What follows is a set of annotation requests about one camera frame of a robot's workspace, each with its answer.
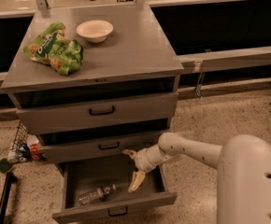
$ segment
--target white robotic arm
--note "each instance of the white robotic arm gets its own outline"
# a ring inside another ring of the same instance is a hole
[[[271,224],[271,146],[258,137],[237,135],[221,147],[164,133],[155,146],[123,153],[138,169],[130,192],[157,165],[186,155],[218,171],[218,224]]]

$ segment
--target gray cabinet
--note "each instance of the gray cabinet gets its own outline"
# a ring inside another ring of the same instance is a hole
[[[2,87],[64,176],[62,210],[52,217],[68,223],[172,204],[176,193],[168,190],[162,167],[137,192],[128,193],[135,164],[121,154],[154,145],[175,113],[183,67],[158,22],[146,5],[49,9],[35,14],[23,44],[41,24],[61,21],[64,14],[66,35],[84,47],[81,69],[62,77],[19,50]],[[86,42],[75,31],[93,14],[114,25],[112,36],[100,44]],[[80,194],[112,183],[118,189],[107,202],[78,206]]]

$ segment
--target speckled floor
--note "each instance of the speckled floor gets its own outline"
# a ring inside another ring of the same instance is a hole
[[[8,153],[18,122],[11,110],[0,111],[0,159]],[[224,145],[233,135],[248,133],[271,144],[271,90],[179,100],[171,131],[218,145]],[[10,193],[8,223],[56,223],[51,214],[60,211],[63,188],[57,169],[47,161],[15,166],[18,181]],[[169,190],[178,194],[173,205],[85,223],[216,223],[216,171],[187,157],[166,164],[164,169]],[[4,182],[5,176],[0,173],[0,195]]]

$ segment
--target green chip bag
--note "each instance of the green chip bag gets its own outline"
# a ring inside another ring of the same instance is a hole
[[[83,47],[76,40],[64,37],[61,22],[52,23],[42,34],[23,48],[33,61],[50,65],[60,75],[68,76],[81,67]]]

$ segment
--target clear water bottle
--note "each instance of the clear water bottle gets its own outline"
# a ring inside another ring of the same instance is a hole
[[[116,190],[116,185],[112,187],[99,187],[78,196],[79,205],[89,205],[93,203],[100,203],[107,199],[107,197]]]

